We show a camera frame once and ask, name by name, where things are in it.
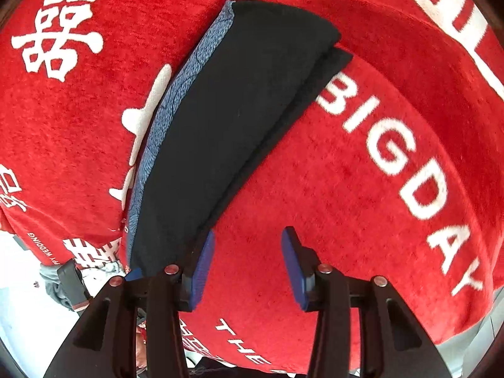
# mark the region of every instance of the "folded black fabric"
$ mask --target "folded black fabric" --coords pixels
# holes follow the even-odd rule
[[[339,37],[328,21],[298,8],[232,4],[232,24],[216,48],[208,52],[205,35],[193,53],[208,59],[167,126],[145,181],[132,268],[155,274],[182,259],[197,233],[215,224],[254,169],[350,61],[333,48]]]

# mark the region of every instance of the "screw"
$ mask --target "screw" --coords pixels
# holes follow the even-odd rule
[[[329,274],[333,271],[333,268],[329,264],[319,264],[317,270],[322,274]]]
[[[375,284],[378,286],[378,287],[385,287],[387,284],[389,284],[389,282],[387,281],[387,279],[383,276],[376,276],[373,281],[375,282]]]
[[[118,287],[123,283],[123,278],[121,276],[114,276],[112,277],[109,281],[108,284],[110,284],[112,287]]]
[[[164,272],[168,275],[171,275],[171,276],[174,274],[177,274],[179,270],[180,269],[178,268],[178,266],[176,264],[170,264],[169,266],[166,266],[164,268]]]

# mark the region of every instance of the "red blanket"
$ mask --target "red blanket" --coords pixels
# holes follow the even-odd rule
[[[98,266],[159,95],[224,0],[45,1],[25,0],[0,34],[2,229],[45,264]],[[385,275],[435,342],[464,331],[504,284],[495,35],[471,0],[267,1],[329,19],[355,57],[221,217],[186,346],[306,371],[315,315],[290,291],[288,225],[343,273]]]

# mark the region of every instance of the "black cloth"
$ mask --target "black cloth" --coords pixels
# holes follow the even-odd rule
[[[130,266],[180,262],[323,87],[351,59],[307,11],[233,4],[234,21],[180,103],[145,184]]]

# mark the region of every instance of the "red fabric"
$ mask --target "red fabric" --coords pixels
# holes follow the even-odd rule
[[[8,105],[0,108],[0,123],[8,129],[0,164],[18,182],[6,174],[9,189],[16,190],[10,195],[26,204],[26,212],[19,204],[7,208],[15,200],[6,199],[3,213],[50,264],[51,258],[72,257],[62,239],[102,247],[120,237],[123,210],[109,189],[120,189],[131,168],[134,135],[121,123],[123,112],[144,106],[163,65],[176,72],[224,0],[91,2],[92,18],[72,32],[99,32],[103,49],[93,54],[85,44],[67,42],[65,48],[76,49],[79,57],[64,83],[47,78],[43,66],[26,72],[21,55],[29,44],[14,49],[11,42],[12,36],[34,32],[37,10],[51,7],[43,1],[25,0],[0,34],[1,101]],[[474,42],[472,58],[467,48],[472,34],[465,46],[455,41],[435,24],[446,13],[426,9],[425,0],[267,1],[329,19],[355,58],[216,225],[203,301],[194,313],[182,315],[186,347],[245,367],[306,372],[315,315],[302,313],[290,291],[280,251],[280,233],[289,225],[343,273],[387,276],[435,342],[470,327],[504,284],[504,97],[473,59],[480,58],[501,84],[504,53],[495,35],[473,17],[466,29],[479,24],[475,31],[482,31],[482,38]],[[455,30],[469,24],[472,7],[466,0],[454,17]],[[348,98],[337,95],[342,89]],[[350,129],[349,118],[366,101],[379,104]],[[370,151],[369,133],[386,124],[402,126],[402,135],[388,131]],[[407,132],[414,143],[409,149]],[[399,165],[387,165],[395,159],[394,147],[387,148],[390,140],[405,158],[394,173]],[[444,177],[447,197],[436,209],[419,213],[400,192],[428,163],[442,171],[438,180]],[[438,193],[429,180],[412,197],[427,205]],[[437,245],[437,232],[446,228],[467,235],[451,262]],[[473,285],[457,288],[472,264]],[[358,330],[355,320],[352,328]]]

